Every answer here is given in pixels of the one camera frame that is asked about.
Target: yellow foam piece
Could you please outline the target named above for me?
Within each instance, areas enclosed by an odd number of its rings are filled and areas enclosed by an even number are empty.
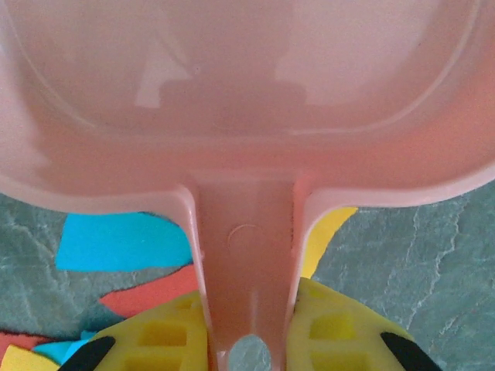
[[[404,371],[382,332],[412,340],[358,301],[301,278],[288,330],[286,371]],[[107,328],[94,339],[103,336],[113,337],[115,344],[95,371],[209,369],[198,291]]]
[[[334,210],[325,215],[315,225],[309,234],[306,245],[306,255],[304,256],[301,277],[311,278],[314,275],[319,260],[325,253],[326,247],[333,238],[333,235],[356,211],[356,207],[344,207]]]
[[[287,371],[404,371],[382,332],[411,336],[365,305],[301,279],[287,338]]]
[[[59,366],[39,354],[9,345],[2,360],[0,371],[57,371]]]
[[[95,371],[207,371],[208,336],[194,291],[111,326],[115,344]]]

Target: circular mark on handle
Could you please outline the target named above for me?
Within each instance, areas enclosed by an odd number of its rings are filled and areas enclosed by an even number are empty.
[[[232,229],[227,239],[229,249],[245,247],[261,247],[267,244],[267,237],[263,229],[254,224],[242,224]]]

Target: gray stone floor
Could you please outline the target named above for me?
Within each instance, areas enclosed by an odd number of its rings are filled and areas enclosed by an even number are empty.
[[[0,328],[74,337],[119,318],[102,294],[168,274],[77,274],[53,258],[64,221],[0,195]],[[314,279],[405,328],[445,371],[495,370],[495,183],[440,204],[361,209],[335,235]],[[232,369],[267,370],[245,339]]]

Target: red foam piece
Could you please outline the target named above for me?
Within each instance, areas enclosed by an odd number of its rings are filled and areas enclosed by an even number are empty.
[[[46,342],[52,342],[52,339],[44,338],[37,335],[12,334],[8,332],[0,332],[0,359],[3,359],[5,351],[9,345],[16,345],[19,348],[31,350],[37,345]]]
[[[197,289],[194,266],[188,265],[147,284],[106,294],[100,303],[118,315],[129,318]]]

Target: pink plastic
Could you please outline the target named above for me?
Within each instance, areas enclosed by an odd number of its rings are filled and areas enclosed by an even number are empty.
[[[495,178],[491,0],[0,0],[0,190],[188,233],[220,371],[283,369],[311,226]]]

